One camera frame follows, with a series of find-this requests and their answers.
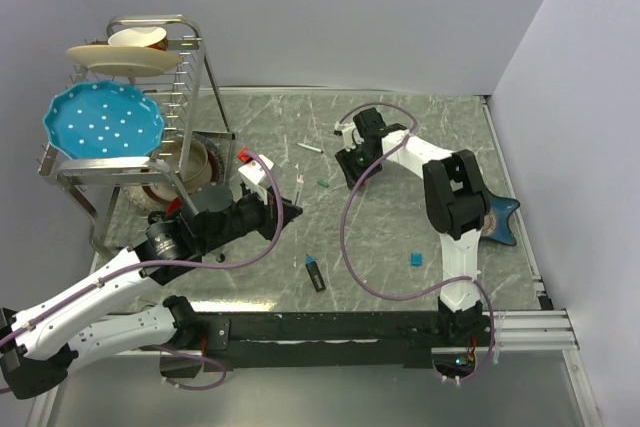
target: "white stick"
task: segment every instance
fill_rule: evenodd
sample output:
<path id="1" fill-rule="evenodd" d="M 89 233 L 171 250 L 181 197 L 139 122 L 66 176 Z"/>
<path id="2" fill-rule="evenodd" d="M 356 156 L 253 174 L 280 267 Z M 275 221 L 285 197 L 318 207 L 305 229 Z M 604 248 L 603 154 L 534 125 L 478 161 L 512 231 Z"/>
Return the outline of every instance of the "white stick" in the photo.
<path id="1" fill-rule="evenodd" d="M 318 147 L 312 147 L 307 144 L 301 144 L 300 142 L 296 142 L 296 144 L 302 147 L 303 149 L 311 150 L 313 152 L 318 152 L 319 154 L 324 154 L 324 150 L 319 149 Z"/>
<path id="2" fill-rule="evenodd" d="M 302 174 L 298 174 L 298 180 L 296 182 L 296 190 L 294 192 L 294 197 L 293 197 L 293 205 L 298 205 L 300 203 L 303 187 L 304 187 L 304 179 L 302 178 Z"/>

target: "blue star toy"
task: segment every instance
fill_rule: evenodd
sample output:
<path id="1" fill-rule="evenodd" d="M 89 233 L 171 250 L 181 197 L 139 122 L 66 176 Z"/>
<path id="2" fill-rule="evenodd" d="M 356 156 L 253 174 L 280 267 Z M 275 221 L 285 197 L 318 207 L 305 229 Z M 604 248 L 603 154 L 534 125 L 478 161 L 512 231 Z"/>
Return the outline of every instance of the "blue star toy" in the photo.
<path id="1" fill-rule="evenodd" d="M 520 202 L 509 197 L 498 197 L 491 191 L 489 191 L 489 201 L 491 210 L 484 218 L 481 238 L 504 245 L 516 245 L 516 238 L 509 228 L 509 219 L 520 207 Z"/>

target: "blue block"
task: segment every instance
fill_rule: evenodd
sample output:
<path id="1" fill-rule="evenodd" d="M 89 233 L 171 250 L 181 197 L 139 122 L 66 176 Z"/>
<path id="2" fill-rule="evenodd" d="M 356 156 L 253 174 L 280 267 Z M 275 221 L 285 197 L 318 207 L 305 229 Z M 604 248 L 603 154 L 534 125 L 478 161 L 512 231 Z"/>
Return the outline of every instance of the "blue block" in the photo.
<path id="1" fill-rule="evenodd" d="M 411 265 L 414 267 L 422 265 L 422 254 L 420 252 L 411 252 Z"/>

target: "wire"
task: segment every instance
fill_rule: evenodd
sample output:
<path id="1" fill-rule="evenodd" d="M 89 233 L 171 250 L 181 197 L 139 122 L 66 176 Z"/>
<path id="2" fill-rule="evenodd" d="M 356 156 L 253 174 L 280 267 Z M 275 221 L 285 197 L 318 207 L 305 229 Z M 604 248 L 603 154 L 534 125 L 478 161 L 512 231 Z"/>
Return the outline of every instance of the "wire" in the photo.
<path id="1" fill-rule="evenodd" d="M 71 294 L 66 299 L 61 300 L 60 302 L 58 302 L 54 306 L 52 306 L 49 309 L 47 309 L 44 312 L 42 312 L 40 315 L 37 315 L 33 319 L 29 320 L 26 324 L 28 324 L 30 327 L 33 327 L 33 326 L 39 324 L 44 319 L 46 319 L 46 318 L 50 317 L 51 315 L 55 314 L 56 312 L 58 312 L 60 309 L 66 307 L 67 305 L 71 304 L 72 302 L 78 300 L 79 298 L 81 298 L 85 294 L 93 291 L 94 289 L 99 288 L 98 284 L 101 284 L 101 285 L 105 284 L 106 282 L 109 282 L 110 280 L 113 280 L 113 279 L 115 279 L 115 278 L 117 278 L 117 277 L 119 277 L 119 276 L 121 276 L 123 274 L 126 274 L 127 272 L 131 272 L 132 270 L 139 270 L 139 269 L 143 269 L 143 268 L 147 268 L 147 267 L 162 267 L 162 266 L 167 266 L 167 267 L 171 267 L 171 266 L 191 267 L 191 268 L 194 268 L 194 269 L 210 269 L 210 270 L 232 270 L 232 269 L 237 269 L 237 268 L 240 268 L 240 267 L 245 267 L 247 265 L 251 265 L 251 264 L 253 264 L 255 262 L 258 262 L 259 260 L 263 259 L 269 252 L 271 252 L 273 250 L 273 248 L 276 246 L 276 243 L 280 239 L 280 234 L 282 233 L 282 228 L 284 226 L 284 206 L 282 204 L 282 196 L 280 195 L 280 189 L 278 188 L 278 184 L 276 183 L 276 179 L 273 176 L 273 174 L 271 173 L 271 171 L 269 170 L 269 168 L 267 167 L 267 164 L 255 152 L 247 151 L 246 154 L 249 157 L 251 157 L 251 159 L 255 160 L 260 165 L 260 167 L 262 167 L 262 169 L 264 170 L 264 173 L 266 174 L 267 178 L 269 179 L 269 182 L 271 182 L 271 186 L 273 187 L 273 195 L 275 196 L 275 200 L 276 200 L 276 210 L 278 212 L 278 220 L 277 220 L 277 223 L 276 223 L 276 231 L 273 234 L 273 239 L 271 240 L 269 245 L 261 253 L 259 253 L 255 257 L 252 257 L 249 260 L 244 260 L 242 262 L 237 262 L 235 264 L 203 264 L 203 263 L 200 263 L 200 262 L 190 262 L 190 261 L 185 261 L 185 260 L 148 260 L 148 261 L 145 261 L 145 262 L 140 262 L 138 264 L 127 265 L 125 267 L 122 267 L 121 269 L 115 270 L 115 271 L 111 272 L 110 274 L 105 275 L 104 277 L 99 278 L 98 282 L 89 284 L 89 285 L 83 287 L 82 289 L 78 290 L 77 292 Z M 25 332 L 27 332 L 27 330 L 28 330 L 27 327 L 19 327 L 18 329 L 14 330 L 9 335 L 7 335 L 7 336 L 3 337 L 2 339 L 0 339 L 0 347 L 2 347 L 4 345 L 6 345 L 7 343 L 11 342 L 16 337 L 24 334 Z M 10 392 L 10 389 L 2 389 L 2 390 L 0 390 L 0 394 L 4 394 L 4 393 L 7 393 L 7 392 Z"/>
<path id="2" fill-rule="evenodd" d="M 476 370 L 473 373 L 471 373 L 468 376 L 466 376 L 464 379 L 461 379 L 463 381 L 467 381 L 467 380 L 473 378 L 474 375 L 476 375 L 478 372 L 480 372 L 481 370 L 483 370 L 485 368 L 485 366 L 489 362 L 489 358 L 491 357 L 491 352 L 493 351 L 493 347 L 494 347 L 494 344 L 495 344 L 495 325 L 494 325 L 495 324 L 495 321 L 494 321 L 495 319 L 494 319 L 494 313 L 493 313 L 493 305 L 491 304 L 491 299 L 489 298 L 489 294 L 487 294 L 487 292 L 484 289 L 484 287 L 482 287 L 482 285 L 477 280 L 475 280 L 475 279 L 473 279 L 473 278 L 471 278 L 469 276 L 462 275 L 462 276 L 459 276 L 459 277 L 451 277 L 450 279 L 444 280 L 442 282 L 438 282 L 437 284 L 434 284 L 434 285 L 432 285 L 431 287 L 429 287 L 427 289 L 421 290 L 420 292 L 415 292 L 413 294 L 405 294 L 405 295 L 384 294 L 384 293 L 379 292 L 379 291 L 373 289 L 372 287 L 368 286 L 358 276 L 358 274 L 356 273 L 355 269 L 353 268 L 353 265 L 351 264 L 351 260 L 349 259 L 349 253 L 347 252 L 347 238 L 346 238 L 347 216 L 349 215 L 349 210 L 351 209 L 351 205 L 353 204 L 353 200 L 355 199 L 355 196 L 358 193 L 358 190 L 360 189 L 360 187 L 362 186 L 364 181 L 367 179 L 369 174 L 371 172 L 373 172 L 373 170 L 376 167 L 378 167 L 380 164 L 382 164 L 382 162 L 387 160 L 394 153 L 396 153 L 398 150 L 402 149 L 405 145 L 407 145 L 407 142 L 409 141 L 409 138 L 410 138 L 411 134 L 413 134 L 414 131 L 418 127 L 418 120 L 416 119 L 416 117 L 411 112 L 409 112 L 404 107 L 400 107 L 399 105 L 395 105 L 395 104 L 390 104 L 388 102 L 367 102 L 365 104 L 359 105 L 358 107 L 356 107 L 354 109 L 351 109 L 344 116 L 342 116 L 342 118 L 338 122 L 339 123 L 343 123 L 349 116 L 351 116 L 355 112 L 358 112 L 359 110 L 362 110 L 365 107 L 372 107 L 372 106 L 376 106 L 376 105 L 390 107 L 392 109 L 399 110 L 403 114 L 406 114 L 407 117 L 409 117 L 409 119 L 411 119 L 411 126 L 409 127 L 409 132 L 407 133 L 407 135 L 404 136 L 402 141 L 398 145 L 393 147 L 389 152 L 387 152 L 386 154 L 382 155 L 379 159 L 374 161 L 364 171 L 364 173 L 360 176 L 360 178 L 356 182 L 356 185 L 353 187 L 353 189 L 351 189 L 351 193 L 349 194 L 349 198 L 347 199 L 347 203 L 344 206 L 344 210 L 342 211 L 342 218 L 340 219 L 340 250 L 342 251 L 342 258 L 343 258 L 344 263 L 347 266 L 347 270 L 349 271 L 349 274 L 351 274 L 351 277 L 353 278 L 353 280 L 355 280 L 355 282 L 360 287 L 362 287 L 365 291 L 367 291 L 371 295 L 373 295 L 375 297 L 378 297 L 380 299 L 383 299 L 383 300 L 403 301 L 403 300 L 417 299 L 418 297 L 422 297 L 424 295 L 430 294 L 431 292 L 434 292 L 434 291 L 436 291 L 438 289 L 441 289 L 445 285 L 453 284 L 454 282 L 466 281 L 466 282 L 472 282 L 473 284 L 475 284 L 475 286 L 480 291 L 480 294 L 482 295 L 482 297 L 484 297 L 485 303 L 487 304 L 487 308 L 489 310 L 489 348 L 487 350 L 487 355 L 484 356 L 484 358 L 482 359 L 482 362 L 478 365 Z"/>
<path id="3" fill-rule="evenodd" d="M 467 339 L 467 358 L 469 360 L 474 361 L 476 358 L 476 347 L 478 346 L 476 342 L 476 334 L 472 334 L 471 337 Z"/>
<path id="4" fill-rule="evenodd" d="M 222 373 L 222 375 L 220 376 L 220 378 L 218 380 L 216 380 L 212 384 L 207 384 L 207 385 L 184 385 L 184 384 L 181 384 L 179 382 L 176 382 L 173 379 L 169 379 L 169 378 L 165 377 L 165 380 L 167 381 L 168 384 L 174 385 L 178 389 L 182 389 L 182 390 L 210 390 L 210 389 L 213 389 L 213 388 L 218 387 L 219 385 L 221 385 L 224 382 L 224 379 L 227 378 L 227 368 L 224 366 L 224 364 L 222 362 L 219 362 L 219 361 L 217 361 L 215 359 L 210 359 L 209 357 L 205 357 L 203 355 L 187 354 L 185 352 L 180 352 L 178 350 L 173 350 L 173 349 L 170 349 L 168 347 L 164 347 L 162 345 L 150 345 L 150 347 L 153 347 L 154 349 L 160 350 L 162 352 L 166 352 L 167 354 L 175 355 L 176 357 L 182 357 L 183 359 L 195 360 L 195 361 L 198 361 L 198 362 L 205 362 L 207 364 L 211 364 L 211 365 L 217 367 L 218 369 L 220 369 L 220 372 Z"/>

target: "cup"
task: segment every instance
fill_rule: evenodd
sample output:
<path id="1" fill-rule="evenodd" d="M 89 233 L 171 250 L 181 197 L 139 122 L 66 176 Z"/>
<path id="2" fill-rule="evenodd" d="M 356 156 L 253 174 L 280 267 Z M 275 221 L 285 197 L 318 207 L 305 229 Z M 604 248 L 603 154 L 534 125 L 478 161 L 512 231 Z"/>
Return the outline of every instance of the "cup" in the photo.
<path id="1" fill-rule="evenodd" d="M 116 32 L 107 41 L 109 45 L 133 45 L 167 50 L 167 31 L 162 27 L 132 27 Z"/>

